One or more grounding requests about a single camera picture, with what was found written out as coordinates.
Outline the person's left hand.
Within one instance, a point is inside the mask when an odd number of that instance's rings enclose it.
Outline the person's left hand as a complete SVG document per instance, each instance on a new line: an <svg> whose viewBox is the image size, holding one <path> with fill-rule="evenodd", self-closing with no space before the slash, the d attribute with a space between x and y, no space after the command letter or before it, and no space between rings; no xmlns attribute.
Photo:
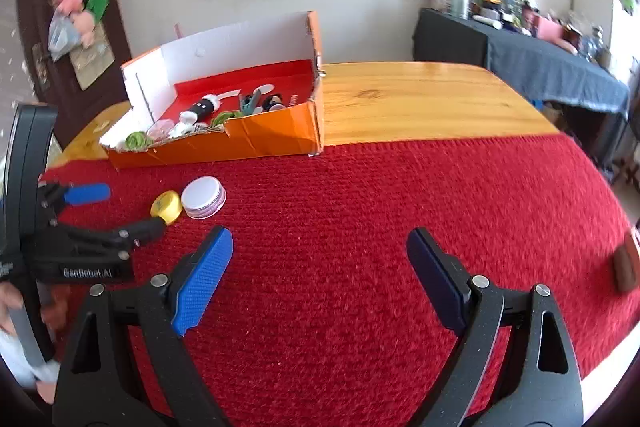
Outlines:
<svg viewBox="0 0 640 427"><path fill-rule="evenodd" d="M41 318L50 333L64 329L66 324L70 286L52 285L49 287L51 301L41 311ZM35 367L26 360L21 341L18 339L11 311L22 312L23 297L20 291L9 282L1 283L1 358L10 373L26 391L33 391L44 403L54 402L56 381L60 363L49 361Z"/></svg>

